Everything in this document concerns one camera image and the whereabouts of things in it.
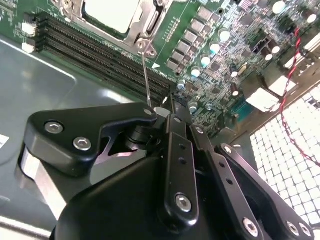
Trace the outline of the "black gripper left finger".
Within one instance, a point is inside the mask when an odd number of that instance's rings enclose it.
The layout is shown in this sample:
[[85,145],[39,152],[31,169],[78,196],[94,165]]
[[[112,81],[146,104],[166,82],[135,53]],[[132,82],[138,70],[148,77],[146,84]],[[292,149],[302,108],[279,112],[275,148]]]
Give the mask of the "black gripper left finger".
[[134,102],[36,112],[18,166],[59,221],[76,195],[160,153],[166,133],[187,130],[180,103],[171,95],[155,108]]

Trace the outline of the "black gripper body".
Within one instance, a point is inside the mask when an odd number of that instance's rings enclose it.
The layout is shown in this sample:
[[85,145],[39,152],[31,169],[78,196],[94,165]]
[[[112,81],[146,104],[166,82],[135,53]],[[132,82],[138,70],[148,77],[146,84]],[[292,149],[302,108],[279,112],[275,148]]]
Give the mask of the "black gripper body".
[[193,142],[187,129],[165,134],[161,152],[77,194],[55,240],[182,240],[200,216]]

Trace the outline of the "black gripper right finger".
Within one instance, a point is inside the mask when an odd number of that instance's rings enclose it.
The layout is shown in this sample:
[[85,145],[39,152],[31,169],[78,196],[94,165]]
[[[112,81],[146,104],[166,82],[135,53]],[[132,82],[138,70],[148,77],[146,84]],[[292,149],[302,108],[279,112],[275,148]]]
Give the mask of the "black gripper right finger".
[[186,102],[179,116],[193,143],[199,219],[182,240],[313,240],[312,228],[231,146],[213,146]]

